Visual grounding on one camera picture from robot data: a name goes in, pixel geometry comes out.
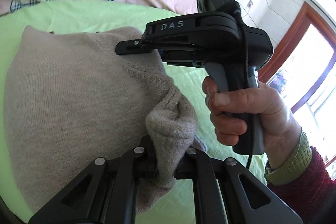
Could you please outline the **beige knitted sweater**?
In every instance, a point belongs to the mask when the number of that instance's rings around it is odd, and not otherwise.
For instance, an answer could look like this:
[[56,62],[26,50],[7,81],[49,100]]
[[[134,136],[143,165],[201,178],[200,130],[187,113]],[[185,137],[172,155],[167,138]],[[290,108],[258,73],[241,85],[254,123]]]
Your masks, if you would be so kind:
[[57,35],[26,27],[7,72],[3,123],[15,183],[33,213],[97,157],[115,159],[149,135],[158,177],[140,184],[137,211],[174,186],[185,151],[206,150],[197,115],[158,52],[119,56],[123,27]]

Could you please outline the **green bed sheet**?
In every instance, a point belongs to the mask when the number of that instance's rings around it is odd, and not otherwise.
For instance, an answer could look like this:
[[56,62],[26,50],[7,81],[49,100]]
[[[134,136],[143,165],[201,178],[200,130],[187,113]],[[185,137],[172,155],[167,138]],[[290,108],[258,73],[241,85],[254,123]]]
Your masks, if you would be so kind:
[[[173,13],[167,10],[95,0],[48,1],[22,8],[1,17],[1,80],[6,79],[9,66],[21,43],[23,30],[27,26],[56,34],[104,32],[124,26],[144,30],[147,23],[172,16]],[[170,65],[165,69],[197,111],[198,136],[206,143],[209,155],[217,159],[234,157],[242,164],[247,163],[246,156],[235,154],[215,137],[202,92],[205,70]],[[177,181],[175,187],[149,211],[138,215],[136,222],[194,223],[192,187],[190,180]]]

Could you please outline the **red sleeve with green cuff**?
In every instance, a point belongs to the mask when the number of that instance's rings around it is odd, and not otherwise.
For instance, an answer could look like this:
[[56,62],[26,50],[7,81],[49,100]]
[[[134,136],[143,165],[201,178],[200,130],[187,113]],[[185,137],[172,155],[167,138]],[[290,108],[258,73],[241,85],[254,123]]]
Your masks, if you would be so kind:
[[264,177],[268,188],[297,213],[303,223],[335,223],[335,181],[304,132],[282,166],[272,169],[266,164]]

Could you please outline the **wall power socket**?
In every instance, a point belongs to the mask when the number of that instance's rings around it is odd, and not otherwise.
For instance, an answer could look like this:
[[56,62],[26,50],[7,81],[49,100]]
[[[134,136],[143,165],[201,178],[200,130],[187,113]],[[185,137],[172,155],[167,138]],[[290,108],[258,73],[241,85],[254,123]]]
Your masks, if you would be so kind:
[[248,2],[248,4],[247,4],[247,7],[248,7],[248,8],[251,8],[252,5],[253,5],[253,2],[252,2],[251,0],[249,0],[249,2]]

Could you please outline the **wooden door frame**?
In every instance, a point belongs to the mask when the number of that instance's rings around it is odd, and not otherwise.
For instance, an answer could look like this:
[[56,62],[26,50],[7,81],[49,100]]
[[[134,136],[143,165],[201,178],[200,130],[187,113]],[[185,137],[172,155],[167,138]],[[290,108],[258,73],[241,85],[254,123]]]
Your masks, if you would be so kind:
[[[294,51],[299,44],[304,34],[306,34],[309,26],[315,26],[319,33],[327,40],[332,49],[335,50],[335,31],[331,26],[323,19],[321,15],[309,5],[304,2],[294,22],[291,24],[287,33],[284,35],[278,46],[274,50],[274,54],[268,64],[261,70],[259,70],[259,80],[263,83],[267,83],[284,64],[286,59]],[[318,90],[322,85],[327,75],[331,71],[335,64],[335,54],[329,60],[329,63],[325,70],[321,73],[316,82],[306,92],[306,94],[291,107],[293,113],[297,112]]]

